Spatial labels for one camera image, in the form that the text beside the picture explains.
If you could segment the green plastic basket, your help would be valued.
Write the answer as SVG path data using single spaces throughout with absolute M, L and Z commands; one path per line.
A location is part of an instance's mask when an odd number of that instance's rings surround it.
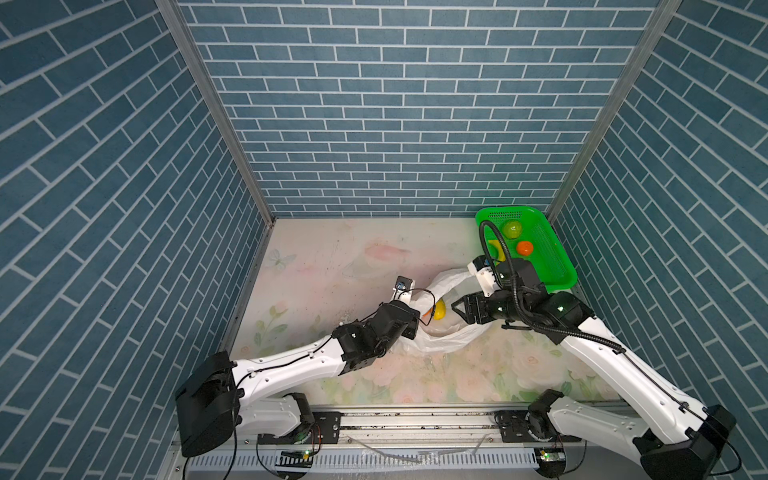
M 527 206 L 505 206 L 483 208 L 475 214 L 477 225 L 490 221 L 500 232 L 508 220 L 519 220 L 523 225 L 523 233 L 517 239 L 507 239 L 501 233 L 512 258 L 529 261 L 550 292 L 570 290 L 576 285 L 578 276 L 575 267 L 541 211 Z M 523 240 L 534 245 L 534 252 L 528 257 L 518 255 L 515 249 L 516 244 Z

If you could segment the yellow banana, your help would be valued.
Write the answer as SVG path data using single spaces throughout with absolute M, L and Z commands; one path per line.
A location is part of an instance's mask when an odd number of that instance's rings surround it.
M 487 247 L 491 257 L 495 262 L 504 262 L 506 260 L 505 253 L 497 239 L 488 240 Z

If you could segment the white plastic bag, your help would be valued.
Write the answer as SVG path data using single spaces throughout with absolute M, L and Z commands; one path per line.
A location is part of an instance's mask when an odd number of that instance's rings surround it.
M 396 353 L 410 356 L 428 356 L 452 353 L 468 346 L 491 328 L 490 324 L 469 324 L 451 308 L 451 304 L 465 295 L 481 293 L 480 285 L 467 268 L 446 270 L 439 273 L 432 283 L 417 288 L 409 306 L 422 315 L 442 299 L 446 315 L 442 320 L 427 321 L 421 316 L 414 340 L 401 337 L 394 345 Z

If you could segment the green fruit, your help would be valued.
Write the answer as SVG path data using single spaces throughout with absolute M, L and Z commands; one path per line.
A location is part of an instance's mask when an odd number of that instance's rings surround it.
M 517 239 L 523 233 L 523 225 L 519 220 L 508 220 L 502 225 L 501 233 L 507 239 Z

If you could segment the yellow lemon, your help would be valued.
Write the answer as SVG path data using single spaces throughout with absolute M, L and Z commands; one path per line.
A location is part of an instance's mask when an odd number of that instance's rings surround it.
M 445 302 L 440 299 L 436 302 L 435 306 L 432 310 L 432 318 L 434 320 L 442 320 L 446 315 L 446 306 Z

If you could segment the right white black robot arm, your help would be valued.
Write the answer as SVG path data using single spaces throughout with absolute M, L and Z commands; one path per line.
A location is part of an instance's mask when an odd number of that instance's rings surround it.
M 532 437 L 578 437 L 633 461 L 651 479 L 716 476 L 715 466 L 736 425 L 725 407 L 706 406 L 674 386 L 621 343 L 577 296 L 549 292 L 531 262 L 494 264 L 481 255 L 468 271 L 480 289 L 451 305 L 466 323 L 499 321 L 505 329 L 547 337 L 590 367 L 635 413 L 622 416 L 548 389 L 528 407 Z

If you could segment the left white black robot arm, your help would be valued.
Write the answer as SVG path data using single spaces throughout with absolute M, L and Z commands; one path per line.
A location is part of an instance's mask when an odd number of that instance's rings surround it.
M 382 303 L 359 320 L 311 344 L 268 357 L 234 361 L 225 351 L 204 360 L 176 390 L 181 452 L 208 453 L 239 427 L 290 437 L 314 423 L 306 398 L 292 387 L 367 368 L 402 337 L 413 339 L 420 313 L 401 300 Z

